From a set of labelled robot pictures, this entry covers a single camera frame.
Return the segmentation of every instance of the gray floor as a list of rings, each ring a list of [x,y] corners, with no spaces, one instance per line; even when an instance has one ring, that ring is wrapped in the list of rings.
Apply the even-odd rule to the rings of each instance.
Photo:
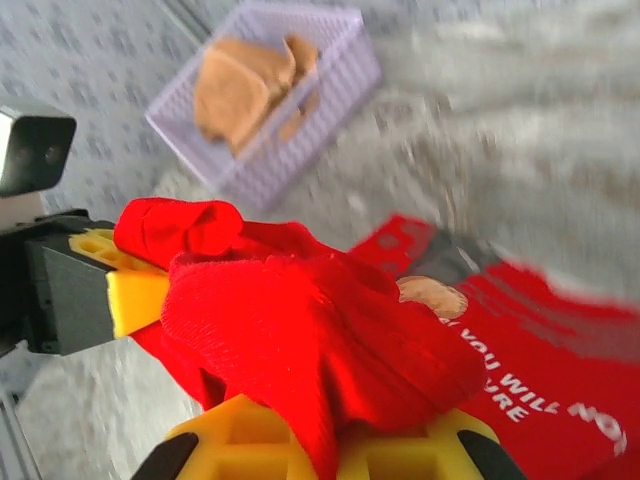
[[[235,2],[195,3],[201,17],[213,25]],[[391,38],[401,25],[409,23],[433,26],[480,13],[492,16],[511,9],[530,10],[540,2],[351,3],[363,7],[372,33]],[[46,195],[50,209],[83,206],[96,218],[115,219],[124,204],[137,196],[156,193],[208,198],[209,194],[178,166],[143,120],[148,102],[194,50],[155,4],[131,0],[94,0],[90,4],[80,0],[0,0],[0,5],[0,88],[12,94],[34,94],[74,114],[80,123],[65,178]],[[616,28],[620,12],[605,13],[585,17],[585,25],[600,32],[594,30],[585,37],[607,45],[615,43],[611,39],[624,44],[623,36],[611,35],[603,28]],[[573,33],[584,26],[560,13],[557,18]],[[545,23],[548,28],[555,28],[552,19]],[[527,32],[534,38],[534,30],[527,22],[505,27],[514,34],[514,41],[493,53],[515,55],[520,66],[508,65],[513,71],[528,72],[530,59],[522,57],[525,49],[518,43],[521,38],[517,34]],[[475,34],[466,32],[470,37]],[[505,92],[501,86],[504,83],[478,74],[484,70],[499,73],[500,68],[483,70],[482,64],[473,62],[491,45],[478,44],[474,51],[467,44],[460,48],[461,44],[440,40],[424,40],[424,62],[416,62],[424,64],[431,88],[409,96],[433,105],[434,99],[437,103],[440,98],[438,92],[445,92],[458,101],[452,103],[449,114],[434,117],[437,122],[422,129],[426,136],[407,138],[396,149],[376,148],[366,140],[342,137],[278,209],[262,218],[301,220],[324,241],[348,248],[386,214],[399,209],[489,238],[560,276],[575,277],[592,288],[640,300],[640,265],[634,258],[640,204],[633,186],[640,178],[640,148],[635,148],[637,135],[633,133],[637,117],[631,114],[640,111],[633,110],[640,103],[640,96],[634,93],[640,91],[637,73],[632,70],[633,75],[626,75],[625,64],[608,51],[604,68],[615,71],[619,78],[617,83],[611,81],[605,86],[626,85],[627,97],[622,95],[615,101],[607,97],[601,103],[589,100],[580,106],[573,99],[564,103],[558,100],[562,105],[552,108],[556,97],[549,100],[542,95],[536,97],[532,112],[528,110],[529,97],[535,89],[526,81],[521,83],[524,87],[514,87],[517,95],[507,105],[501,100],[504,95],[472,92],[481,80],[498,86],[500,94]],[[637,58],[636,53],[630,49],[623,57]],[[475,68],[475,74],[449,68],[454,63]],[[395,70],[392,63],[387,65],[387,71]],[[547,82],[549,91],[562,97],[564,90],[556,87],[565,85],[567,79],[575,85],[574,77],[569,71],[554,77]],[[512,78],[505,75],[501,80]],[[589,99],[605,95],[606,89],[591,87],[585,82],[578,90]],[[385,100],[384,95],[392,93],[383,91],[376,101]],[[381,105],[376,101],[368,115]],[[509,102],[513,109],[507,108]],[[476,108],[482,115],[474,116],[474,108],[467,107]],[[606,128],[598,123],[603,112]],[[367,113],[363,115],[361,124],[366,125]],[[505,119],[510,126],[531,118],[539,128],[536,135],[527,138],[503,125]],[[551,128],[554,122],[559,127]],[[352,128],[357,129],[358,123],[354,125]],[[601,132],[602,138],[594,136],[591,142],[584,142],[584,135],[576,134],[580,128]],[[502,133],[492,139],[478,135],[479,131]],[[366,134],[360,132],[363,136],[358,138],[362,140]],[[604,151],[597,148],[605,144],[609,148]],[[408,156],[402,148],[413,149],[415,155]],[[588,168],[574,170],[570,162],[564,162],[569,157],[563,149],[579,151],[580,158],[589,160],[584,164]],[[358,162],[358,158],[367,161]],[[13,371],[21,364],[22,375],[7,380],[22,388],[30,372],[38,370],[39,361],[21,353],[14,361]],[[127,340],[52,359],[35,376],[19,415],[46,479],[127,478],[169,428],[198,411],[160,365]]]
[[[193,6],[213,26],[236,3],[197,0]],[[540,0],[344,3],[361,6],[369,29],[381,34],[407,23],[428,25],[481,12],[531,8]],[[34,95],[79,122],[64,179],[45,195],[51,210],[87,207],[96,218],[115,219],[128,200],[150,194],[161,172],[174,162],[143,112],[195,46],[158,4],[0,0],[0,92]]]

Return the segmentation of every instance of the camera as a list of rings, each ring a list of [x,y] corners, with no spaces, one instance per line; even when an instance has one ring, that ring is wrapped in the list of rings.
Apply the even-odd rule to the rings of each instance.
[[[73,117],[39,100],[0,95],[0,198],[54,187],[76,126]]]

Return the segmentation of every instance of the red cloth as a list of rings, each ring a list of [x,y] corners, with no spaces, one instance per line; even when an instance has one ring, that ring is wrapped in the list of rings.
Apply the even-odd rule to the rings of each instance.
[[[320,480],[335,479],[335,434],[350,422],[409,428],[485,383],[481,355],[400,303],[392,276],[299,224],[243,222],[223,202],[139,199],[114,238],[170,265],[161,322],[134,338],[205,406],[220,391],[203,372],[277,411]]]
[[[354,251],[397,263],[406,242],[382,248],[379,235],[403,237],[402,223]],[[460,408],[493,428],[531,480],[640,479],[640,312],[562,298],[506,262],[454,287],[468,308],[441,322],[485,356],[489,374]]]

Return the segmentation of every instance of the lavender basket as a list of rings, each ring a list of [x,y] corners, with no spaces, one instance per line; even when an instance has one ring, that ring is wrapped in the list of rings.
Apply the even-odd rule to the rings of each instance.
[[[297,33],[320,50],[307,75],[233,158],[224,142],[208,142],[193,124],[193,88],[206,47],[234,36],[274,48]],[[213,192],[259,209],[271,206],[317,158],[382,72],[359,10],[250,1],[238,6],[149,107],[146,117],[182,162]],[[312,93],[319,104],[286,141],[279,132]]]

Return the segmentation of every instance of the tan object in basket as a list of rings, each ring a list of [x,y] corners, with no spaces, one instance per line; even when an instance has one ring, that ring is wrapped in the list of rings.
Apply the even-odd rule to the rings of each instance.
[[[268,115],[269,102],[259,75],[216,48],[207,50],[194,93],[194,121],[205,138],[223,138],[237,152]]]
[[[293,86],[297,85],[310,72],[314,71],[318,64],[318,49],[297,35],[288,35],[285,44],[289,55],[294,58],[296,73]],[[286,142],[298,131],[305,119],[318,108],[320,96],[316,90],[298,108],[294,114],[280,127],[279,137],[281,142]]]
[[[285,38],[287,53],[234,38],[216,41],[205,53],[194,90],[194,121],[208,140],[224,139],[237,155],[292,87],[317,63],[318,51],[300,37]],[[280,130],[293,135],[310,109],[314,92]]]

